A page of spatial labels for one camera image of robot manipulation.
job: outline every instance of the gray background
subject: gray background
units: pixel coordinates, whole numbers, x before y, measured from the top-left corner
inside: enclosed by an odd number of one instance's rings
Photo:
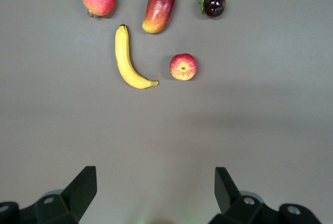
[[[82,0],[0,0],[1,201],[29,206],[94,165],[82,224],[205,224],[223,166],[273,209],[333,223],[333,0],[226,0],[217,20],[176,0],[157,35],[141,28],[147,1],[92,19]],[[157,87],[121,78],[123,23]],[[176,81],[169,62],[185,52],[198,72]]]

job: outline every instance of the yellow banana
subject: yellow banana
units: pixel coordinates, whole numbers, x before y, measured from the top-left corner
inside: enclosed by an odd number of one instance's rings
[[[119,72],[123,79],[137,89],[145,89],[157,86],[157,80],[148,80],[139,75],[132,66],[129,48],[129,33],[126,25],[122,24],[116,31],[115,40],[116,60]]]

